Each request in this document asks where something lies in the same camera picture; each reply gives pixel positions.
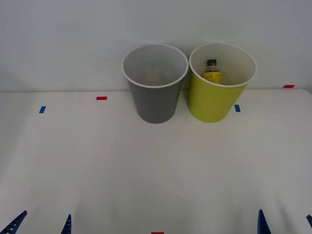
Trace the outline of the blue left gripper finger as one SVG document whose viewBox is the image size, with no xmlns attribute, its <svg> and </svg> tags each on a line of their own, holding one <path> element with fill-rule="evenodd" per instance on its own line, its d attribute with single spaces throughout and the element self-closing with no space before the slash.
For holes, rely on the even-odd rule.
<svg viewBox="0 0 312 234">
<path fill-rule="evenodd" d="M 61 234 L 71 234 L 71 233 L 72 233 L 72 218 L 71 215 L 69 214 L 66 219 L 65 225 L 61 231 Z"/>
<path fill-rule="evenodd" d="M 15 234 L 23 222 L 24 218 L 27 216 L 27 211 L 22 212 L 17 216 L 11 223 L 9 223 L 0 234 Z"/>
</svg>

